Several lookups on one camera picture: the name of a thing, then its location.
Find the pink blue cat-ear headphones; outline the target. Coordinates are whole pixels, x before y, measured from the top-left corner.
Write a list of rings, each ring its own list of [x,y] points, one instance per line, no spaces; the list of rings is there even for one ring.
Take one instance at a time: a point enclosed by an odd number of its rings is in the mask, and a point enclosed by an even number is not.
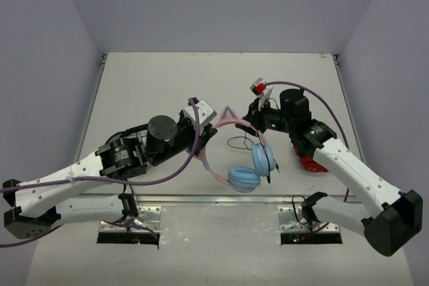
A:
[[[219,121],[214,124],[213,129],[218,129],[226,125],[235,125],[240,119],[234,110],[226,105],[219,117]],[[215,172],[206,157],[206,148],[200,150],[194,158],[199,160],[205,170],[209,172],[216,181],[232,187],[234,190],[242,193],[250,193],[258,188],[261,184],[262,177],[270,180],[271,172],[277,167],[277,163],[273,156],[272,148],[268,145],[267,140],[262,132],[260,132],[258,144],[251,146],[251,156],[253,167],[234,166],[228,170],[227,177]]]

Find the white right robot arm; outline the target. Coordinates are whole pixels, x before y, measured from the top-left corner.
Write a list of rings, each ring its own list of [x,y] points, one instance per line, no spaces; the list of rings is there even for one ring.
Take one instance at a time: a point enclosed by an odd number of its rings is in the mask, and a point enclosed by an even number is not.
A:
[[[309,224],[330,222],[365,237],[379,254],[390,257],[422,229],[423,199],[414,190],[403,192],[356,157],[325,123],[312,117],[302,89],[280,93],[280,107],[268,101],[271,90],[264,84],[252,88],[256,95],[245,120],[257,131],[287,133],[292,145],[340,180],[358,203],[340,202],[316,192],[302,203]]]

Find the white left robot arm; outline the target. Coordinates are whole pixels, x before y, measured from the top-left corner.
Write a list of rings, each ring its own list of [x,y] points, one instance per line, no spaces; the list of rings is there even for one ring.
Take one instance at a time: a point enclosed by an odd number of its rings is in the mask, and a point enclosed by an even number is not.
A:
[[[205,162],[206,144],[219,127],[229,124],[251,132],[259,143],[251,148],[253,167],[235,166],[227,177],[218,175],[217,180],[238,192],[252,192],[273,167],[272,151],[261,131],[235,117],[212,124],[206,113],[181,112],[178,120],[158,115],[144,125],[116,133],[64,169],[30,182],[4,182],[1,191],[10,206],[3,216],[4,226],[19,244],[77,222],[104,221],[137,229],[136,177],[182,152]]]

